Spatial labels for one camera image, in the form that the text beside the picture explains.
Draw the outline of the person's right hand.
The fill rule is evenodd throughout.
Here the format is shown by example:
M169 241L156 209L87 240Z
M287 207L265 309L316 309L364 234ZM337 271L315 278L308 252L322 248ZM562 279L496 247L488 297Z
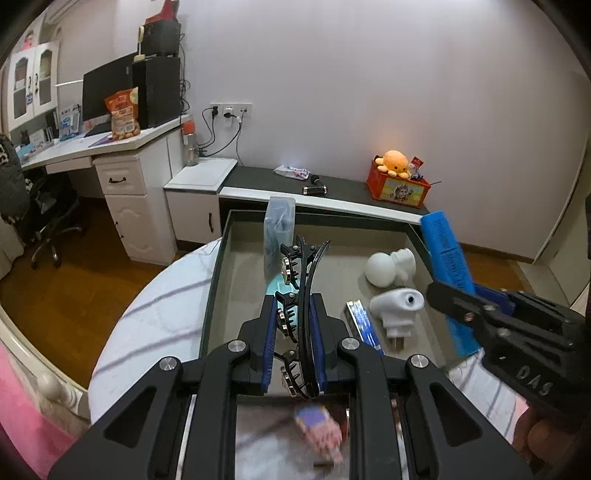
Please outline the person's right hand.
M528 465L559 472L590 468L590 415L575 427L529 406L516 423L512 443Z

